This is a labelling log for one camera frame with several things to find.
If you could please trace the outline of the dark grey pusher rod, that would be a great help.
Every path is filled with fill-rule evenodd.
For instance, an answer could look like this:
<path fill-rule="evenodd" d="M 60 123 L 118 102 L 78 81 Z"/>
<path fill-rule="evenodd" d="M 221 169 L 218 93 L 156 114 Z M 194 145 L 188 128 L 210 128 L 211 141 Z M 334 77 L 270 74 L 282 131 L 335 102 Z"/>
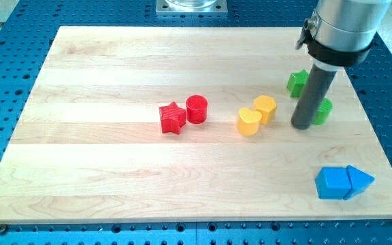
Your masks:
<path fill-rule="evenodd" d="M 337 66 L 313 64 L 291 117 L 291 124 L 296 129 L 305 130 L 311 126 L 337 71 Z"/>

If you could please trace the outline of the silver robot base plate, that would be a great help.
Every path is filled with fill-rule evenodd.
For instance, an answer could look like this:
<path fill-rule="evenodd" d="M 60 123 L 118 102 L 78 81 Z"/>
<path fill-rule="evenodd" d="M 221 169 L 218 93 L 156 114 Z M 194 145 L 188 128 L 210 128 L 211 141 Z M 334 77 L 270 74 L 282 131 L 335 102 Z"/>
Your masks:
<path fill-rule="evenodd" d="M 160 16 L 228 13 L 227 0 L 156 0 L 155 10 Z"/>

